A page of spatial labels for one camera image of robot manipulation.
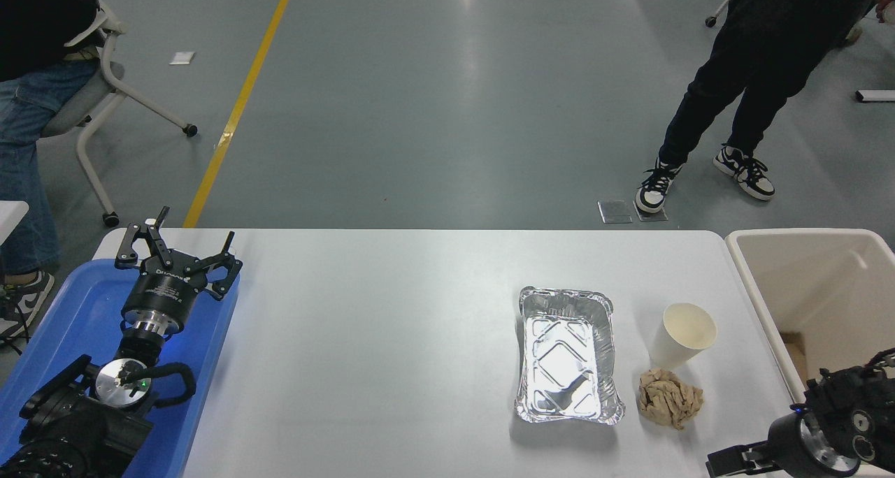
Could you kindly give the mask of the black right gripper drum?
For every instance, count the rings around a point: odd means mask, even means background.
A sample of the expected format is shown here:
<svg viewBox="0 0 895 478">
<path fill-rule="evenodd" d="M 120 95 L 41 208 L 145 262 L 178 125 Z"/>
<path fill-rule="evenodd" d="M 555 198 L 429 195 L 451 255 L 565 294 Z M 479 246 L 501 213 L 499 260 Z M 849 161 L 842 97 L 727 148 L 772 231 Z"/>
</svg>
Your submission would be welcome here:
<svg viewBox="0 0 895 478">
<path fill-rule="evenodd" d="M 769 428 L 769 458 L 790 476 L 818 476 L 814 456 L 801 436 L 802 415 L 790 412 Z"/>
</svg>

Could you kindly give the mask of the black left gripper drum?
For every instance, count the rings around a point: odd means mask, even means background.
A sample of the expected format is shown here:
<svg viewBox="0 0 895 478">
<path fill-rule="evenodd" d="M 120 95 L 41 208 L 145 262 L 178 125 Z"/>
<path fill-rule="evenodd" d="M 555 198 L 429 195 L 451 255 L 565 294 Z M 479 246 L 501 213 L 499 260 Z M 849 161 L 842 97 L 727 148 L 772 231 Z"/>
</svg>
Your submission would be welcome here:
<svg viewBox="0 0 895 478">
<path fill-rule="evenodd" d="M 159 256 L 144 259 L 141 274 L 122 307 L 122 318 L 135 323 L 154 310 L 175 323 L 188 322 L 199 290 L 208 283 L 209 270 L 185 253 L 172 253 L 170 266 Z"/>
</svg>

